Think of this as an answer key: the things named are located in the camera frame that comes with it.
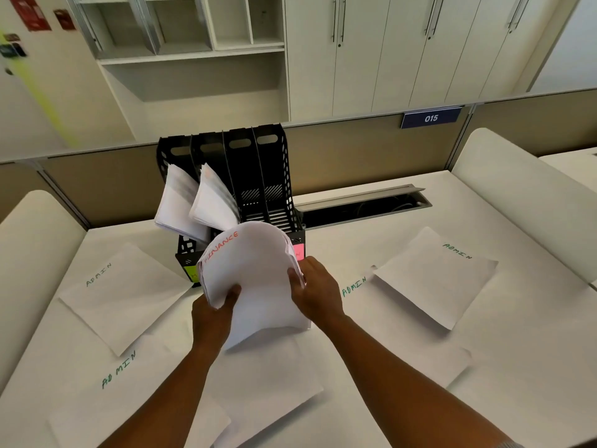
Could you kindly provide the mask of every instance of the document organizer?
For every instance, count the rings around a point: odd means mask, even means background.
[[[164,182],[168,164],[200,182],[201,165],[207,163],[234,196],[242,222],[258,220],[279,227],[304,255],[305,234],[292,200],[288,142],[280,124],[160,138],[156,158]],[[212,228],[211,238],[220,232]],[[178,237],[175,257],[193,286],[199,286],[196,264],[205,247]]]

